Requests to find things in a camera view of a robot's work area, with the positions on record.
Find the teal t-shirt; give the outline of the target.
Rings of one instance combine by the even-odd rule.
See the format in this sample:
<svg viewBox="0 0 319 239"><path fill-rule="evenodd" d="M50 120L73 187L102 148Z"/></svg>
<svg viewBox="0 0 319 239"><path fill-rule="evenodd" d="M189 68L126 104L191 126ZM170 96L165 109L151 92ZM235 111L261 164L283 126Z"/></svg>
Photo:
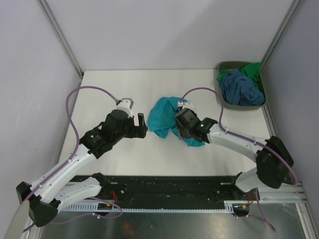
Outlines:
<svg viewBox="0 0 319 239"><path fill-rule="evenodd" d="M175 115L179 112L179 97L161 97L150 111L148 128L160 138L166 138L169 131L179 137Z"/></svg>

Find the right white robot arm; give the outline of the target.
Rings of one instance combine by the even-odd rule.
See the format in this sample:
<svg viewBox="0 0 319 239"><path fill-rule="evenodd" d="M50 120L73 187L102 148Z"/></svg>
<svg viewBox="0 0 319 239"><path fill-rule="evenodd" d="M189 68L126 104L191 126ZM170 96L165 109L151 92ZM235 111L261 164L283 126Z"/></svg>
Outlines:
<svg viewBox="0 0 319 239"><path fill-rule="evenodd" d="M230 187L230 195L234 199L241 200L250 190L261 186L278 189L282 184L297 182L292 173L294 161L280 138L272 136L264 139L231 131L214 119L200 120L188 108L181 109L175 121L181 138L224 146L256 164L255 168L234 177Z"/></svg>

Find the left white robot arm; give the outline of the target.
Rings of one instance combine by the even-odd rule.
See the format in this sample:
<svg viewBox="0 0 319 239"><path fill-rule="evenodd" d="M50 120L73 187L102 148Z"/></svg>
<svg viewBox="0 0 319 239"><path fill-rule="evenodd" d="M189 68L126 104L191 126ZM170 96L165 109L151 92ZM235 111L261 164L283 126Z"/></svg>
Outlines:
<svg viewBox="0 0 319 239"><path fill-rule="evenodd" d="M75 153L31 184L21 182L16 187L19 202L29 202L29 216L37 227L51 222L64 208L83 199L105 199L110 193L109 179L94 173L79 185L65 185L84 167L97 161L123 138L145 138L148 127L143 113L139 124L124 110L112 110L105 121L87 131L79 140Z"/></svg>

